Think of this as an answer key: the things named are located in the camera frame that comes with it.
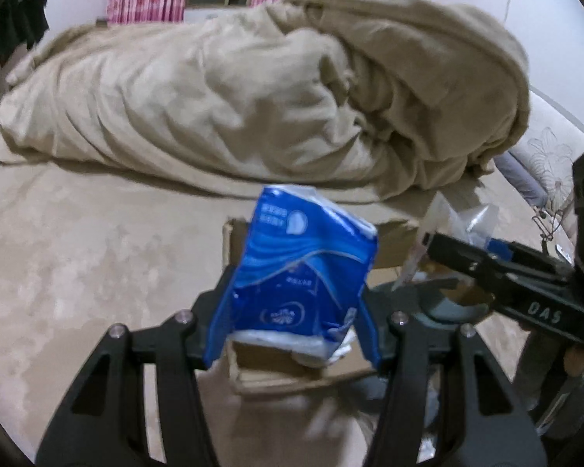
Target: screw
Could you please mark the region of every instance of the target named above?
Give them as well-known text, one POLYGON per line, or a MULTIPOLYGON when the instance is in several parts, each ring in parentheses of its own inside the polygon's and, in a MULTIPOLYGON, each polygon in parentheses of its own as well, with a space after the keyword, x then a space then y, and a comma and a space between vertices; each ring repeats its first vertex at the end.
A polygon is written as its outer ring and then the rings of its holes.
POLYGON ((396 311, 392 313, 392 323, 405 326, 408 323, 408 314, 403 311, 396 311))
POLYGON ((178 311, 175 314, 175 320, 178 323, 182 323, 182 324, 188 324, 188 323, 192 323, 192 320, 194 319, 195 315, 192 313, 192 311, 190 309, 182 309, 181 311, 178 311))
POLYGON ((121 323, 115 323, 108 329, 108 335, 113 339, 120 338, 124 333, 126 333, 126 327, 121 323))
POLYGON ((461 330, 462 335, 464 335, 468 339, 470 339, 476 335, 476 329, 474 328, 474 325, 472 325, 471 323, 462 324, 460 330, 461 330))

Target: pillow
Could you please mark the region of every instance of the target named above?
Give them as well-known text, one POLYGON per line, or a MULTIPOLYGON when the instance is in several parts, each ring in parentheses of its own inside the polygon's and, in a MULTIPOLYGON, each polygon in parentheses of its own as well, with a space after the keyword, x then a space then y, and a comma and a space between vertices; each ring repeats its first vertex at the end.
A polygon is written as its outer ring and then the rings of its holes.
POLYGON ((524 166, 508 151, 494 158, 495 166, 528 204, 545 207, 548 194, 524 166))
POLYGON ((548 194, 549 212, 573 191, 573 162, 584 152, 584 133, 540 96, 530 92, 530 120, 510 150, 548 194))

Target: blue tissue package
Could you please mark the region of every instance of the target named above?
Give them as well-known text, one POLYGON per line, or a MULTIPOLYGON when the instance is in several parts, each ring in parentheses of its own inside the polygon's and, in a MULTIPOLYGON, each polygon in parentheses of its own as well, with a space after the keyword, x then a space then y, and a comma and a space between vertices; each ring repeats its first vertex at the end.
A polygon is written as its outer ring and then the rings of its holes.
POLYGON ((267 186, 231 284, 233 338, 328 359, 357 309, 376 228, 311 187, 267 186))

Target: dark clothing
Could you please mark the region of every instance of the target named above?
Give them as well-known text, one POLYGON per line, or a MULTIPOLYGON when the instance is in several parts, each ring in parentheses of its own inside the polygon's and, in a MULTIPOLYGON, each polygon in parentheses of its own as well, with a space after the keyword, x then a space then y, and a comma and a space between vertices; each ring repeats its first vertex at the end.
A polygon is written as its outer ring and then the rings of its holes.
POLYGON ((0 7, 0 61, 7 61, 22 43, 31 49, 48 29, 47 0, 5 0, 0 7))

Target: beige comforter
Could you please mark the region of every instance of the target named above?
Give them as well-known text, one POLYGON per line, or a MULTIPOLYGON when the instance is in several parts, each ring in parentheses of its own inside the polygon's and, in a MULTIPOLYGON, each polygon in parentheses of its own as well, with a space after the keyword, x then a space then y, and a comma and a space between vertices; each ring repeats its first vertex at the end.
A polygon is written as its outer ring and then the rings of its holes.
POLYGON ((0 160, 93 161, 255 197, 262 182, 371 202, 512 146, 526 58, 472 7, 282 0, 196 24, 74 28, 0 103, 0 160))

